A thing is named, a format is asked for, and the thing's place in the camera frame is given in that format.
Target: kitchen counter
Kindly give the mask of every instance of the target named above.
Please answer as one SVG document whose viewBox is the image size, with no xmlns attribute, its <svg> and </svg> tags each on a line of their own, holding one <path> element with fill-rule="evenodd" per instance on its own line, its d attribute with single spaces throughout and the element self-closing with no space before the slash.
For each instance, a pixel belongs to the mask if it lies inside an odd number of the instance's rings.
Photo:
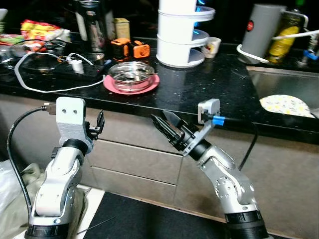
<svg viewBox="0 0 319 239">
<path fill-rule="evenodd" d="M 68 92 L 37 93 L 21 87 L 15 75 L 5 74 L 0 75 L 0 93 L 43 101 L 54 101 L 59 96 L 81 97 L 91 108 L 144 117 L 169 110 L 193 123 L 197 123 L 199 102 L 219 98 L 221 115 L 253 121 L 261 135 L 319 144 L 319 119 L 271 113 L 261 107 L 248 71 L 237 60 L 236 54 L 221 52 L 215 59 L 206 59 L 199 66 L 189 69 L 164 66 L 155 54 L 156 50 L 152 49 L 151 56 L 144 61 L 155 68 L 160 84 L 144 94 L 117 95 L 102 84 Z M 56 79 L 50 74 L 24 73 L 23 78 L 28 86 L 42 90 L 87 84 Z M 228 129 L 249 132 L 249 129 L 232 126 Z"/>
</svg>

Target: power strip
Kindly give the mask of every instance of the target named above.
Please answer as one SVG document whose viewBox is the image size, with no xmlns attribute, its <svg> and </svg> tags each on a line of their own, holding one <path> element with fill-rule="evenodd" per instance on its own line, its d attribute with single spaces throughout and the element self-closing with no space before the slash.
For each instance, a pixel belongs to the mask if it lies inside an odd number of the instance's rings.
<svg viewBox="0 0 319 239">
<path fill-rule="evenodd" d="M 83 64 L 84 74 L 75 73 L 71 64 L 62 63 L 58 65 L 53 71 L 55 77 L 62 79 L 70 79 L 75 81 L 97 81 L 100 80 L 103 75 L 104 66 L 96 66 Z"/>
</svg>

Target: plate in sink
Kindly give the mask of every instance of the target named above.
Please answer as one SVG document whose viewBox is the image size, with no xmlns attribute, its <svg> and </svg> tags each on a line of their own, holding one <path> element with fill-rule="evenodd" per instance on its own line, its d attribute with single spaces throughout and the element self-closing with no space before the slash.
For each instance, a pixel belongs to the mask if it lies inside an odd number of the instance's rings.
<svg viewBox="0 0 319 239">
<path fill-rule="evenodd" d="M 260 99 L 262 107 L 270 112 L 314 118 L 302 100 L 288 95 L 272 95 Z"/>
</svg>

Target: white cable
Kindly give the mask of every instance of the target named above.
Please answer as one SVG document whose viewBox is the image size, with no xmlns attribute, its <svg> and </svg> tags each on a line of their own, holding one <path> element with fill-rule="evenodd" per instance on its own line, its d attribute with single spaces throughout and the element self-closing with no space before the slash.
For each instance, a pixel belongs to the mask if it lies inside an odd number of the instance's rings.
<svg viewBox="0 0 319 239">
<path fill-rule="evenodd" d="M 88 59 L 86 59 L 84 56 L 81 56 L 80 54 L 77 54 L 77 53 L 74 53 L 74 52 L 70 53 L 70 54 L 66 57 L 66 59 L 68 60 L 69 63 L 71 63 L 71 56 L 72 56 L 72 55 L 77 55 L 78 57 L 82 58 L 83 60 L 85 60 L 85 61 L 86 61 L 87 63 L 89 63 L 90 65 L 93 65 L 93 63 L 90 62 Z"/>
<path fill-rule="evenodd" d="M 16 75 L 16 77 L 18 78 L 18 81 L 20 82 L 21 86 L 27 90 L 31 90 L 31 91 L 36 91 L 36 92 L 40 92 L 40 93 L 53 93 L 53 92 L 61 92 L 61 91 L 71 91 L 71 90 L 75 90 L 75 89 L 80 89 L 80 88 L 86 88 L 86 87 L 91 87 L 91 86 L 95 86 L 95 85 L 98 85 L 100 83 L 102 83 L 104 81 L 104 77 L 103 77 L 103 80 L 99 81 L 99 82 L 96 82 L 94 84 L 91 84 L 91 85 L 87 85 L 87 86 L 78 86 L 78 87 L 73 87 L 73 88 L 69 88 L 69 89 L 63 89 L 63 90 L 55 90 L 55 91 L 42 91 L 42 90 L 38 90 L 38 89 L 34 89 L 34 88 L 31 88 L 31 87 L 28 87 L 21 75 L 20 75 L 20 72 L 19 72 L 19 67 L 21 65 L 21 63 L 29 56 L 29 55 L 32 55 L 32 54 L 41 54 L 41 55 L 50 55 L 50 56 L 53 56 L 57 59 L 60 59 L 58 56 L 56 55 L 53 55 L 51 53 L 44 53 L 44 52 L 30 52 L 30 53 L 27 53 L 25 54 L 19 61 L 18 63 L 15 65 L 14 67 L 14 73 Z"/>
<path fill-rule="evenodd" d="M 298 34 L 290 34 L 290 35 L 285 35 L 285 36 L 275 36 L 275 37 L 273 37 L 273 40 L 279 40 L 279 39 L 284 39 L 284 38 L 293 38 L 293 37 L 311 36 L 314 34 L 319 34 L 319 30 L 308 31 L 308 32 L 303 32 L 303 33 L 298 33 Z"/>
<path fill-rule="evenodd" d="M 255 55 L 249 54 L 249 53 L 247 53 L 247 52 L 244 52 L 244 51 L 241 49 L 241 47 L 242 47 L 242 44 L 239 44 L 239 45 L 237 46 L 237 48 L 236 48 L 236 50 L 237 50 L 240 54 L 243 54 L 244 56 L 248 56 L 248 57 L 250 57 L 250 58 L 256 59 L 256 60 L 258 60 L 258 61 L 260 61 L 260 62 L 262 62 L 262 63 L 269 63 L 269 61 L 266 60 L 266 59 L 264 59 L 264 58 L 261 58 L 261 57 L 259 57 L 259 56 L 255 56 Z"/>
</svg>

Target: black floor mat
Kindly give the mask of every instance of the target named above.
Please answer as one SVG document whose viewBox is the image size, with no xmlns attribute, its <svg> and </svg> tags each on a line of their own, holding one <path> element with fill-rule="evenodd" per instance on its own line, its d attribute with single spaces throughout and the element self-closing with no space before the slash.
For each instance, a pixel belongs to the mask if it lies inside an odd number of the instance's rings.
<svg viewBox="0 0 319 239">
<path fill-rule="evenodd" d="M 84 239 L 226 239 L 224 223 L 106 192 Z"/>
</svg>

